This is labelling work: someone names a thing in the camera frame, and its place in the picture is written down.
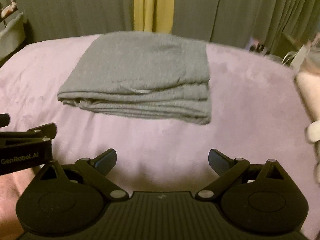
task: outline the curtain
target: curtain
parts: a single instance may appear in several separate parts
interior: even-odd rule
[[[219,0],[174,0],[172,34],[209,41]]]
[[[17,4],[28,20],[28,43],[133,29],[133,0],[17,0]]]
[[[211,41],[244,48],[253,36],[273,52],[284,31],[304,42],[316,28],[319,2],[220,0]]]
[[[320,15],[320,0],[300,0],[295,12],[290,15],[284,33],[301,43],[313,39]]]
[[[134,29],[170,33],[174,0],[134,0]]]

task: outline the lavender bedsheet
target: lavender bedsheet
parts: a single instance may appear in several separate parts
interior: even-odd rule
[[[55,122],[53,153],[60,163],[114,148],[118,160],[108,178],[129,192],[201,189],[216,177],[208,165],[211,148],[251,163],[277,159],[308,200],[302,231],[315,239],[320,188],[313,178],[313,146],[304,136],[310,121],[290,69],[247,51],[210,44],[210,124],[94,114],[64,106],[57,91],[96,38],[39,42],[14,55],[0,69],[0,113],[12,119],[2,130]]]

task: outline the gray curtain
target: gray curtain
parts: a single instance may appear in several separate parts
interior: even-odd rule
[[[209,41],[219,0],[174,0],[172,34]]]
[[[281,33],[305,42],[319,18],[320,0],[220,0],[211,41],[243,48],[250,36],[273,52]]]
[[[17,0],[28,42],[132,30],[133,0]]]
[[[133,29],[133,0],[17,3],[28,42]],[[240,48],[253,36],[273,51],[282,32],[309,39],[319,15],[320,0],[175,0],[172,33]]]

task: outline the folded towel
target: folded towel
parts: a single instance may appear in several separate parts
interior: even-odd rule
[[[97,38],[60,87],[58,100],[138,118],[211,118],[206,43],[170,34],[116,32]]]

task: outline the ribbed surface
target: ribbed surface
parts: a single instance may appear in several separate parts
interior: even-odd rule
[[[52,239],[25,234],[21,240]],[[113,203],[101,220],[74,236],[77,240],[259,240],[306,239],[299,233],[281,237],[250,235],[225,222],[215,205],[194,200],[189,192],[136,192],[124,203]]]
[[[133,0],[17,0],[17,3],[19,12],[28,19],[25,29],[28,43],[133,29]]]

